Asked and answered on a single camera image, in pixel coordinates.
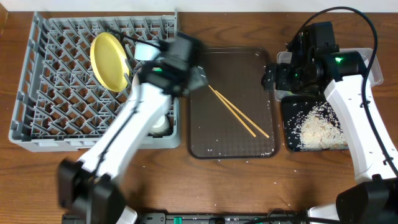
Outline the light blue bowl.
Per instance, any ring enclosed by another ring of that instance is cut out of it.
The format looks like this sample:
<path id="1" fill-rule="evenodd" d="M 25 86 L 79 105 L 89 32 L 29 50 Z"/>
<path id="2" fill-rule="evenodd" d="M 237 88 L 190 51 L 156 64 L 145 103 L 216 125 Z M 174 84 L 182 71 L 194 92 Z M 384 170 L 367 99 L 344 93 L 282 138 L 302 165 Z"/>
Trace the light blue bowl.
<path id="1" fill-rule="evenodd" d="M 137 43 L 134 50 L 134 58 L 140 61 L 163 60 L 161 51 L 153 46 Z"/>

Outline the wooden chopstick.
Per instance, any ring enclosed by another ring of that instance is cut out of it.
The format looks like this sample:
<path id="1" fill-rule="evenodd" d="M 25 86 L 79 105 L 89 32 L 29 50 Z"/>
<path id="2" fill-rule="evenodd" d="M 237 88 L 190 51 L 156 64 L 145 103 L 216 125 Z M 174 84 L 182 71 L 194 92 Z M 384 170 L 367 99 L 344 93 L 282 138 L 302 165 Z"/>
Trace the wooden chopstick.
<path id="1" fill-rule="evenodd" d="M 248 123 L 250 123 L 254 128 L 256 128 L 263 136 L 269 138 L 269 135 L 260 127 L 258 126 L 252 119 L 250 119 L 247 115 L 245 115 L 237 106 L 235 106 L 232 102 L 230 102 L 225 96 L 223 96 L 219 91 L 217 93 L 220 94 L 222 99 L 224 99 L 230 107 L 241 117 L 241 119 L 245 119 Z"/>
<path id="2" fill-rule="evenodd" d="M 255 138 L 256 134 L 254 131 L 241 119 L 241 117 L 230 107 L 230 105 L 222 99 L 219 93 L 213 89 L 210 85 L 208 85 L 209 89 L 218 97 L 218 99 L 227 107 L 227 109 L 233 114 L 233 116 L 246 128 L 246 130 Z"/>

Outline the yellow plate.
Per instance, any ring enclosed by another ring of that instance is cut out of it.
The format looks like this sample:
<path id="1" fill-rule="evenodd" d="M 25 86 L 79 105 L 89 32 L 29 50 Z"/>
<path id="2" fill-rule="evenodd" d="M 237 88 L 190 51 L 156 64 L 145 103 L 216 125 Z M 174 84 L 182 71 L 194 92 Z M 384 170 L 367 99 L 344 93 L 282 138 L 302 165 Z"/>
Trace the yellow plate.
<path id="1" fill-rule="evenodd" d="M 129 74 L 126 53 L 114 35 L 98 34 L 90 48 L 90 62 L 96 79 L 107 90 L 120 92 L 127 87 L 124 75 Z"/>

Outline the white cup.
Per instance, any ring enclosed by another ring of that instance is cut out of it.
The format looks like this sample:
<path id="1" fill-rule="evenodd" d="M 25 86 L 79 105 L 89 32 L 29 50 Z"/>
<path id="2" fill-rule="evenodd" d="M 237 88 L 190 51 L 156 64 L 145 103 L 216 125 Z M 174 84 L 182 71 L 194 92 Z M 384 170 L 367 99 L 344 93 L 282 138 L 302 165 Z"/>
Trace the white cup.
<path id="1" fill-rule="evenodd" d="M 170 121 L 166 115 L 161 116 L 150 128 L 149 133 L 154 136 L 164 136 L 170 128 Z"/>

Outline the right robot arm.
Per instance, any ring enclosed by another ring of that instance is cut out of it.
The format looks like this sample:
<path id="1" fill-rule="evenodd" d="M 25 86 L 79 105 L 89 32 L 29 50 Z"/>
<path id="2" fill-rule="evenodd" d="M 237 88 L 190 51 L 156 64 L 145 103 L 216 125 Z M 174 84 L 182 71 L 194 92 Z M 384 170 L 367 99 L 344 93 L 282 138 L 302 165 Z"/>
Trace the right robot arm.
<path id="1" fill-rule="evenodd" d="M 335 112 L 354 165 L 356 185 L 335 203 L 308 210 L 310 222 L 397 222 L 397 149 L 378 112 L 368 82 L 371 61 L 342 52 L 330 22 L 304 24 L 288 44 L 289 63 L 272 63 L 266 90 L 323 95 Z"/>

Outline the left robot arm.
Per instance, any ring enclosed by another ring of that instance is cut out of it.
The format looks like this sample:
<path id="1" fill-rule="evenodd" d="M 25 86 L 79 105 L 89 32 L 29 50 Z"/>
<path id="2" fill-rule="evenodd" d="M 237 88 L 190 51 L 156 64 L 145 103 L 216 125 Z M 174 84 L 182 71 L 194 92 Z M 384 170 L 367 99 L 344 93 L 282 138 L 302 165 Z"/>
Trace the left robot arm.
<path id="1" fill-rule="evenodd" d="M 111 126 L 76 162 L 64 159 L 57 170 L 58 204 L 85 223 L 135 223 L 119 185 L 151 127 L 176 97 L 207 84 L 201 67 L 203 42 L 179 32 L 161 51 L 161 61 L 145 63 L 137 84 Z"/>

